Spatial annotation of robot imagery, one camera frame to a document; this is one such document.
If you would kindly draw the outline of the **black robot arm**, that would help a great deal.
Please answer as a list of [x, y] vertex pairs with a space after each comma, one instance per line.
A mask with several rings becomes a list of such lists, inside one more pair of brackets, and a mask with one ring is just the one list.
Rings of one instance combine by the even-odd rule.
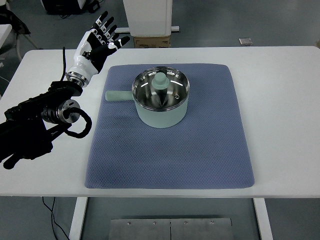
[[87, 80], [64, 73], [47, 92], [9, 108], [0, 125], [0, 161], [11, 170], [21, 159], [34, 160], [53, 149], [61, 134], [82, 139], [92, 128], [92, 120], [72, 97], [79, 97]]

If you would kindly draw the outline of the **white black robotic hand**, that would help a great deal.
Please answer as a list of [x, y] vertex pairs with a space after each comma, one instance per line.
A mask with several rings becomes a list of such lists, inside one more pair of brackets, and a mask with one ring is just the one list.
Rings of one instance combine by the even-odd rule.
[[72, 67], [66, 73], [68, 81], [84, 88], [92, 77], [101, 72], [108, 56], [111, 56], [130, 41], [129, 36], [120, 37], [112, 25], [114, 17], [108, 18], [104, 11], [85, 32], [75, 51]]

